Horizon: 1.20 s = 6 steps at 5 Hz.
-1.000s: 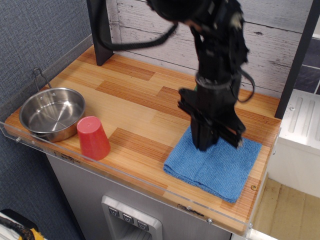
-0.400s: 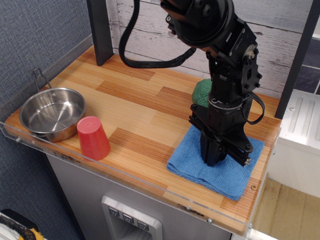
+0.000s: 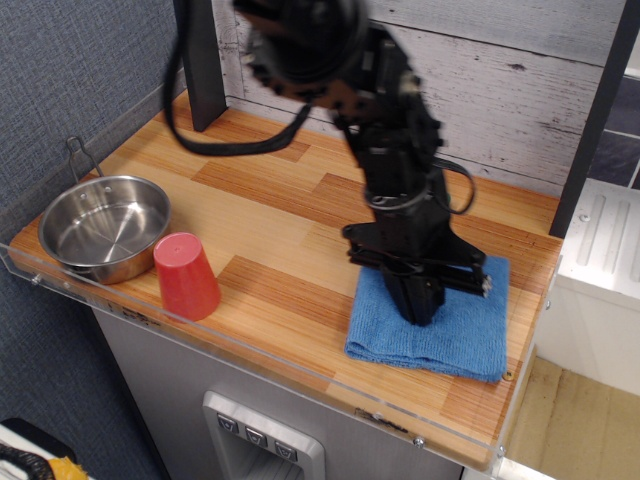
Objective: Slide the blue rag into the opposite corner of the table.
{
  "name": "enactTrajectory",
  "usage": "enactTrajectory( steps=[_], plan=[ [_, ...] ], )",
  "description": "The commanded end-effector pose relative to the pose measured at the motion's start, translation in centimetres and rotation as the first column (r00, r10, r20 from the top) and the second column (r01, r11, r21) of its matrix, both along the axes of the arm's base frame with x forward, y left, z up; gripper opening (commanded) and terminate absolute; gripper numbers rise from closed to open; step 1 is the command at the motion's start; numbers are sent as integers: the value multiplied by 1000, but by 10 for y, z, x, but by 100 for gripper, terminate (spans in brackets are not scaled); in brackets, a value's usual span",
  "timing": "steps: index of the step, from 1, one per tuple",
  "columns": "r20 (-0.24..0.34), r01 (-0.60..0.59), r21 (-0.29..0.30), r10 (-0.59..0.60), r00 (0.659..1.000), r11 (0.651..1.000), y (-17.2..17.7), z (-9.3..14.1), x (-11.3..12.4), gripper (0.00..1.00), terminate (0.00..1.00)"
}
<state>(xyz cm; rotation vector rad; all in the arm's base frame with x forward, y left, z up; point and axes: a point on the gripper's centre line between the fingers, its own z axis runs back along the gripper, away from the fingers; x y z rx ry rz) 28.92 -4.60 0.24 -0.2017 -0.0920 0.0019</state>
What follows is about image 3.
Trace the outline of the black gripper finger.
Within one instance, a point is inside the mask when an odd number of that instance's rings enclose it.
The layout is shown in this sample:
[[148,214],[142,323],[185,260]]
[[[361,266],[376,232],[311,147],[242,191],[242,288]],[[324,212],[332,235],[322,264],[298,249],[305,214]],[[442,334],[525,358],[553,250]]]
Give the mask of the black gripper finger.
[[423,297],[418,278],[408,271],[382,266],[385,286],[401,316],[413,325],[422,325]]
[[444,303],[445,290],[442,283],[433,277],[422,277],[418,281],[417,324],[427,326]]

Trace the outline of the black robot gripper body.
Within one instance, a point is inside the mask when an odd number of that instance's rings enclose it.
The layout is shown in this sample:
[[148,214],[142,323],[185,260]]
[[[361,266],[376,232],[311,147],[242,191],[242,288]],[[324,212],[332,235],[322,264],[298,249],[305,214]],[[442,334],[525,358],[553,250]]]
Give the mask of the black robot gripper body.
[[375,220],[350,224],[343,236],[357,264],[408,271],[418,278],[438,279],[444,290],[453,288],[486,296],[492,289],[484,266],[486,255],[459,237],[450,225],[450,213],[434,200],[411,205],[371,205]]

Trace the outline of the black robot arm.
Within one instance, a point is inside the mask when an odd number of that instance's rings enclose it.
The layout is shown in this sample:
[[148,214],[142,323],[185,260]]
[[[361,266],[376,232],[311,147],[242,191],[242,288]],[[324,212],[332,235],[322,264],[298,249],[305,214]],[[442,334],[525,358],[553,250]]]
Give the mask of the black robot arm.
[[401,316],[426,326],[453,288],[486,295],[485,255],[458,237],[440,125],[407,55],[362,1],[237,1],[255,76],[329,112],[365,177],[374,219],[344,227],[353,263],[378,270]]

